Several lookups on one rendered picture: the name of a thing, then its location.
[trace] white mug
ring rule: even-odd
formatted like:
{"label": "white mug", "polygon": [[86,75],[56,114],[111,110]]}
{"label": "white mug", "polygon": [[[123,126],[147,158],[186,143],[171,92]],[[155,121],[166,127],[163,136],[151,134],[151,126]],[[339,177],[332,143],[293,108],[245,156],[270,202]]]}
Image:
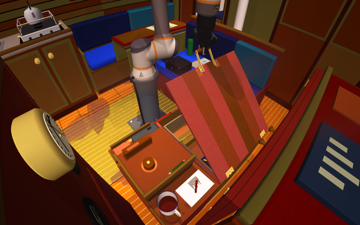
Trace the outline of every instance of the white mug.
{"label": "white mug", "polygon": [[174,213],[178,217],[181,216],[180,212],[178,211],[178,202],[179,200],[177,199],[177,196],[174,192],[171,191],[161,192],[156,199],[157,207],[159,208],[160,212],[166,216],[171,216]]}

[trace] clock face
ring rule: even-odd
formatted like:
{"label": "clock face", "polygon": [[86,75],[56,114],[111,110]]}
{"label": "clock face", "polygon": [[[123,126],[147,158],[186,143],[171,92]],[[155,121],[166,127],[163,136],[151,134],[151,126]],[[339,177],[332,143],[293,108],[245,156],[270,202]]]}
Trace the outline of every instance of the clock face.
{"label": "clock face", "polygon": [[53,137],[59,149],[71,160],[75,159],[74,152],[66,139],[64,133],[61,131],[55,120],[48,114],[44,113],[44,122],[50,135]]}

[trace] striped lid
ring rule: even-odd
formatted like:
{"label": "striped lid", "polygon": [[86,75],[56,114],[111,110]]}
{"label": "striped lid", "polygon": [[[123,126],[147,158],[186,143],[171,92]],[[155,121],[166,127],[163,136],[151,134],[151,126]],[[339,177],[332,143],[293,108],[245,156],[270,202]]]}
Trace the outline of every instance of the striped lid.
{"label": "striped lid", "polygon": [[234,51],[166,83],[216,177],[236,168],[267,131]]}

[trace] mug handle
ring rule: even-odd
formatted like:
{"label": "mug handle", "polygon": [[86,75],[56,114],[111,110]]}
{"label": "mug handle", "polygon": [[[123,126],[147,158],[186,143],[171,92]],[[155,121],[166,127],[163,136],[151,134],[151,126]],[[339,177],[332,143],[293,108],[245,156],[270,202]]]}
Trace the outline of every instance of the mug handle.
{"label": "mug handle", "polygon": [[180,217],[181,216],[181,213],[178,211],[178,210],[175,210],[175,214]]}

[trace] clock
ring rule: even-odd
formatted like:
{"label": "clock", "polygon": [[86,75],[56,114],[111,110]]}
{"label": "clock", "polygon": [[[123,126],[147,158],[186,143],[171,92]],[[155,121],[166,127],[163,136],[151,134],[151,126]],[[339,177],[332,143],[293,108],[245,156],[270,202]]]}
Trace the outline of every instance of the clock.
{"label": "clock", "polygon": [[11,134],[25,162],[41,177],[56,180],[74,169],[74,152],[54,119],[42,109],[16,117]]}

